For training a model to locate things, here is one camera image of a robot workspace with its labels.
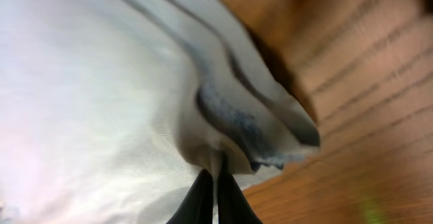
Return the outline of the light blue printed t-shirt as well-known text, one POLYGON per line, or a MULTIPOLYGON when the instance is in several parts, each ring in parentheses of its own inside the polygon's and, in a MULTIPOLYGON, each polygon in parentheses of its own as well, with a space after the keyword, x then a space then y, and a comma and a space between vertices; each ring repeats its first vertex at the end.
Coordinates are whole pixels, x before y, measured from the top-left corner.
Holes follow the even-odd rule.
POLYGON ((165 223, 319 149, 219 0, 1 0, 2 223, 165 223))

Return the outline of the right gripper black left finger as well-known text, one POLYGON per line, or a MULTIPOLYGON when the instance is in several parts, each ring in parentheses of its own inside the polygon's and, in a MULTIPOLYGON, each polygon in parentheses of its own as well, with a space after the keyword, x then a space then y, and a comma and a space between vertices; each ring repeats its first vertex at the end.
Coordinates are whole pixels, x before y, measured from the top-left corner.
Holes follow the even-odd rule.
POLYGON ((212 224, 213 180, 201 170, 180 207, 166 224, 212 224))

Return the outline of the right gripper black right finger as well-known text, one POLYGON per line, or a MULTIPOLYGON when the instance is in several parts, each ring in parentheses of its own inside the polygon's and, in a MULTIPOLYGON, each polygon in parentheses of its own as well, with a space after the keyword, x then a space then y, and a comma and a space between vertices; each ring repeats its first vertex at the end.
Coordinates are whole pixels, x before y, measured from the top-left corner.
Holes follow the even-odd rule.
POLYGON ((263 224, 229 172, 226 156, 223 156, 216 192, 219 224, 263 224))

